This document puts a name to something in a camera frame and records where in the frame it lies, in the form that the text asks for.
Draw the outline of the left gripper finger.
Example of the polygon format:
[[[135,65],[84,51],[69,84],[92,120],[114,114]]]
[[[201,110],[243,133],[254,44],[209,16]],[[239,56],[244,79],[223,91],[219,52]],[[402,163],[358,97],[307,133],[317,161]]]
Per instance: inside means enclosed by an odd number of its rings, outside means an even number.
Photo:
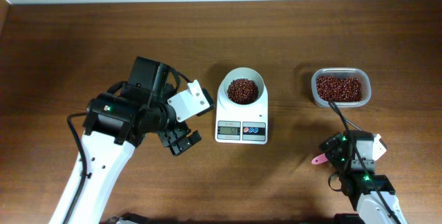
[[[208,107],[205,110],[199,112],[197,114],[198,117],[204,115],[205,113],[211,111],[214,108],[214,101],[213,101],[213,98],[210,96],[209,92],[205,88],[202,89],[202,92],[204,94],[204,97],[207,100]]]
[[[194,131],[191,135],[186,136],[181,140],[178,140],[177,142],[174,142],[170,146],[171,153],[174,156],[179,156],[180,154],[191,148],[193,145],[201,141],[201,139],[202,138],[199,131]]]

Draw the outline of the pink measuring scoop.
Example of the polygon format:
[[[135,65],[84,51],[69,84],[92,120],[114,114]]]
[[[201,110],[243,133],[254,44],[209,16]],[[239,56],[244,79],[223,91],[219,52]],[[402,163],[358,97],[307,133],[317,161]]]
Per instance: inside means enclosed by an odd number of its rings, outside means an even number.
[[[313,165],[320,165],[320,164],[323,164],[326,162],[328,162],[328,159],[327,159],[325,153],[322,153],[311,160],[311,163]]]

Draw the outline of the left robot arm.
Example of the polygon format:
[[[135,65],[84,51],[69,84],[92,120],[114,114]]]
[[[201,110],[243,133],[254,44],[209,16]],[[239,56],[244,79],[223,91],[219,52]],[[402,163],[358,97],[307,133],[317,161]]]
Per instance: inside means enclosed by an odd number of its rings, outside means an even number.
[[[126,163],[146,135],[158,135],[174,156],[201,141],[186,120],[213,109],[198,81],[173,67],[137,57],[129,79],[93,98],[82,115],[83,134],[67,117],[79,155],[51,223],[98,223]]]

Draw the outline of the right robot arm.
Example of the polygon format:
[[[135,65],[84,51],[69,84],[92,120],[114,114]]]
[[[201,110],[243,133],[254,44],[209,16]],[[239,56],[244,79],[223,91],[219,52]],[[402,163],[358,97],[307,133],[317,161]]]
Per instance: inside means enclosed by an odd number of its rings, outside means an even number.
[[[405,223],[396,190],[385,175],[375,173],[376,161],[387,151],[380,134],[351,130],[336,133],[320,145],[312,160],[330,162],[336,170],[328,179],[349,198],[355,214],[336,214],[335,223]]]

